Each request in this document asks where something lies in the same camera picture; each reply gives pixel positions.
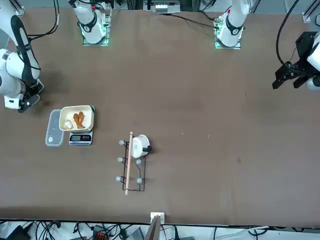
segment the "floor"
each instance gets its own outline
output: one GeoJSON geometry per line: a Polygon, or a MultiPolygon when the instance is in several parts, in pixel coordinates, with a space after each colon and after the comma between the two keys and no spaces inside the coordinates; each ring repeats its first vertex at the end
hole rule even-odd
{"type": "MultiPolygon", "coordinates": [[[[25,224],[24,221],[15,221],[15,222],[6,222],[0,226],[0,237],[6,238],[8,235],[18,226],[25,224]]],[[[38,223],[34,223],[32,227],[29,230],[29,235],[31,236],[30,240],[36,240],[36,226],[38,223]]],[[[61,224],[60,228],[52,228],[50,233],[52,236],[57,240],[80,240],[79,233],[73,233],[74,227],[76,225],[76,222],[63,222],[61,224]]],[[[95,223],[89,223],[90,226],[95,226],[95,223]]],[[[112,224],[105,224],[106,228],[109,226],[112,226],[112,224]]],[[[148,231],[148,225],[138,225],[135,224],[127,229],[127,234],[130,236],[136,229],[141,228],[141,231],[144,236],[146,236],[146,233],[148,231]]],[[[41,225],[38,228],[38,239],[43,231],[43,227],[41,225]]],[[[175,237],[175,229],[173,226],[170,225],[164,225],[163,229],[165,231],[165,234],[163,230],[160,232],[160,238],[159,240],[170,240],[174,239],[175,237]]],[[[84,224],[79,225],[79,230],[81,233],[81,236],[90,238],[92,236],[92,231],[84,224]]],[[[237,229],[230,229],[230,228],[223,228],[223,226],[217,228],[216,234],[215,234],[215,240],[222,239],[235,239],[228,237],[229,234],[234,234],[242,231],[242,228],[237,229]]],[[[178,235],[181,240],[213,240],[213,234],[215,231],[215,227],[209,227],[209,226],[177,226],[178,235]]],[[[242,235],[237,236],[237,239],[239,240],[254,240],[256,239],[254,236],[249,235],[248,232],[244,232],[242,235]]],[[[268,230],[265,234],[258,236],[259,240],[318,240],[319,239],[319,233],[308,233],[308,232],[294,232],[294,231],[277,231],[277,230],[268,230]]],[[[119,237],[113,238],[112,240],[120,240],[119,237]]]]}

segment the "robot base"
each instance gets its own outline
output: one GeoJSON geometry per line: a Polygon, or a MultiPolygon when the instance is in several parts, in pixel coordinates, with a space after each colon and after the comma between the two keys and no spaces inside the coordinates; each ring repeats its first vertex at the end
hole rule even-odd
{"type": "Polygon", "coordinates": [[[109,38],[110,38],[110,27],[111,27],[111,17],[112,17],[112,9],[110,10],[110,14],[106,15],[105,13],[102,14],[104,20],[104,25],[102,31],[105,32],[105,36],[97,43],[92,44],[87,42],[85,38],[83,38],[83,46],[100,46],[105,47],[109,45],[109,38]]]}
{"type": "MultiPolygon", "coordinates": [[[[219,18],[216,18],[215,21],[213,21],[213,24],[215,27],[219,27],[222,28],[223,26],[223,22],[222,22],[222,16],[220,16],[219,18]]],[[[241,34],[240,34],[240,38],[239,41],[236,45],[234,46],[225,46],[222,44],[222,42],[220,42],[220,40],[218,39],[218,35],[220,34],[220,30],[219,29],[214,29],[214,48],[215,49],[241,49],[241,34]]]]}

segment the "metal bracket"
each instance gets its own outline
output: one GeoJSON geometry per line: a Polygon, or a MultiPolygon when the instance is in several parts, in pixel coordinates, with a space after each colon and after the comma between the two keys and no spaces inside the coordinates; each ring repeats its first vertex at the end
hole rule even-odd
{"type": "Polygon", "coordinates": [[[309,24],[311,22],[310,16],[306,16],[305,13],[302,13],[302,19],[304,24],[309,24]]]}
{"type": "Polygon", "coordinates": [[[150,223],[156,217],[160,216],[160,223],[165,224],[165,213],[164,212],[150,212],[150,223]]]}
{"type": "Polygon", "coordinates": [[[21,4],[18,2],[18,0],[9,0],[9,1],[15,9],[15,15],[17,15],[18,17],[23,16],[25,13],[25,7],[21,6],[21,4]]]}
{"type": "Polygon", "coordinates": [[[161,224],[165,223],[165,213],[151,212],[150,218],[152,220],[144,240],[159,240],[161,224]]]}
{"type": "Polygon", "coordinates": [[[302,13],[302,19],[304,24],[309,24],[311,22],[310,16],[316,11],[320,5],[320,0],[313,0],[308,8],[302,13]]]}

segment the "digital scale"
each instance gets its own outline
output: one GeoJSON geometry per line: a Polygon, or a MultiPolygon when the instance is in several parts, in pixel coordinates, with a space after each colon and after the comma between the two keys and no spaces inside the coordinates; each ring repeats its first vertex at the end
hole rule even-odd
{"type": "Polygon", "coordinates": [[[92,144],[93,134],[93,130],[90,132],[70,132],[69,144],[73,146],[89,146],[92,144]]]}

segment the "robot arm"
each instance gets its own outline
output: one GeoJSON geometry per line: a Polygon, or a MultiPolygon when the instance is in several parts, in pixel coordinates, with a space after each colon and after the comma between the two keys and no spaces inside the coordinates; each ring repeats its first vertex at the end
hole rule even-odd
{"type": "Polygon", "coordinates": [[[97,44],[106,36],[106,15],[91,5],[90,0],[68,0],[79,20],[85,40],[97,44]]]}
{"type": "Polygon", "coordinates": [[[12,54],[7,59],[6,70],[15,78],[25,82],[34,82],[40,75],[39,64],[32,50],[31,42],[26,29],[13,6],[8,0],[0,1],[0,29],[2,29],[14,42],[18,54],[12,54]]]}
{"type": "Polygon", "coordinates": [[[14,42],[17,52],[0,49],[0,94],[7,108],[24,112],[39,99],[43,85],[39,64],[26,29],[8,0],[0,0],[0,29],[14,42]]]}
{"type": "Polygon", "coordinates": [[[295,41],[299,60],[287,61],[275,72],[273,89],[278,89],[287,80],[293,80],[295,89],[304,83],[310,90],[320,90],[320,32],[305,31],[295,41]]]}
{"type": "Polygon", "coordinates": [[[249,14],[248,0],[232,0],[232,6],[222,15],[223,26],[217,38],[227,47],[235,46],[244,29],[249,14]]]}

